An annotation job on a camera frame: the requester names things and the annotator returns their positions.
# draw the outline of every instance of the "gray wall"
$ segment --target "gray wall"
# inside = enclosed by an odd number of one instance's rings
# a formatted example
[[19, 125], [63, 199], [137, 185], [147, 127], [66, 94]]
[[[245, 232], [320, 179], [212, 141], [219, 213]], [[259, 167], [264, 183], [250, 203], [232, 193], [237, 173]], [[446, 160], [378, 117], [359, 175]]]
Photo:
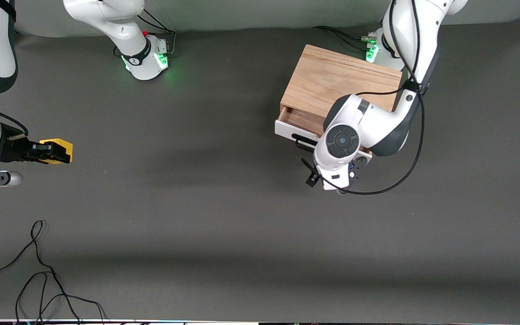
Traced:
[[[246, 28], [334, 27], [377, 23], [390, 0], [146, 0], [146, 9], [178, 31]], [[46, 37], [100, 35], [74, 21], [62, 0], [18, 0], [17, 30]], [[470, 0], [448, 24], [499, 23], [520, 19], [520, 0]], [[148, 31], [151, 27], [139, 21]]]

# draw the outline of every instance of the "black strap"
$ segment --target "black strap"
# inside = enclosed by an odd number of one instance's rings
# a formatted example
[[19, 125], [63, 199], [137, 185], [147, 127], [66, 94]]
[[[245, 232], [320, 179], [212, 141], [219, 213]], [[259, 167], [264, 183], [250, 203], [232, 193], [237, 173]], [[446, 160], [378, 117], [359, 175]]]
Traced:
[[17, 13], [15, 12], [15, 8], [9, 4], [6, 0], [0, 0], [0, 8], [2, 8], [5, 12], [9, 14], [9, 16], [13, 17], [13, 21], [17, 21]]

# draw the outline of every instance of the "white robotic arm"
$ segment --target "white robotic arm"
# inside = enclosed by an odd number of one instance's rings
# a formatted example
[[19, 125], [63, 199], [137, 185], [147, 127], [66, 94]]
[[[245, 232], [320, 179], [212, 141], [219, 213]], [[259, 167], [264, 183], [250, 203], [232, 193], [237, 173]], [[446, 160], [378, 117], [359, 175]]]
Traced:
[[151, 80], [168, 68], [166, 41], [144, 35], [131, 19], [142, 13], [144, 0], [64, 0], [64, 7], [75, 20], [106, 34], [137, 79]]
[[[377, 156], [390, 156], [401, 150], [419, 106], [418, 93], [427, 89], [438, 58], [437, 35], [442, 19], [448, 13], [458, 12], [466, 2], [468, 0], [416, 0], [413, 7], [411, 0], [392, 1], [384, 17], [382, 46], [396, 57], [402, 57], [413, 76], [407, 80], [393, 113], [357, 95], [341, 97], [334, 103], [324, 122], [324, 134], [314, 150], [316, 168], [327, 180], [323, 181], [325, 190], [349, 186], [349, 166], [359, 157], [361, 146]], [[420, 45], [417, 44], [415, 11]]]

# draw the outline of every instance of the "wooden box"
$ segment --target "wooden box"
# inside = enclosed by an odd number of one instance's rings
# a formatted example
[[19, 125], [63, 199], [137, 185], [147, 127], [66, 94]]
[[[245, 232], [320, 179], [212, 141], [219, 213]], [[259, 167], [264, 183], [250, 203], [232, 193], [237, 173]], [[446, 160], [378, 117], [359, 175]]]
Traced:
[[[274, 131], [292, 140], [293, 133], [318, 140], [324, 132], [324, 119], [338, 98], [361, 91], [394, 91], [401, 76], [400, 71], [306, 45], [280, 102]], [[392, 111], [396, 94], [363, 98]]]

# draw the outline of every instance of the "gray table surface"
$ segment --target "gray table surface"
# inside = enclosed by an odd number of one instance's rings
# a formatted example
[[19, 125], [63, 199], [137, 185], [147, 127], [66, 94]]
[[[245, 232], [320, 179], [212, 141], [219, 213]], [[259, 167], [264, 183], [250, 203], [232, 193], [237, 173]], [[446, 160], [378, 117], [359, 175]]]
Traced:
[[[75, 153], [6, 165], [25, 182], [0, 189], [0, 266], [43, 218], [43, 259], [112, 319], [520, 324], [520, 21], [442, 27], [421, 160], [375, 197], [306, 186], [309, 154], [273, 134], [306, 43], [349, 53], [314, 29], [182, 33], [139, 82], [107, 37], [21, 37], [0, 109]], [[357, 188], [398, 180], [418, 135]], [[36, 270], [29, 251], [0, 274], [0, 318]]]

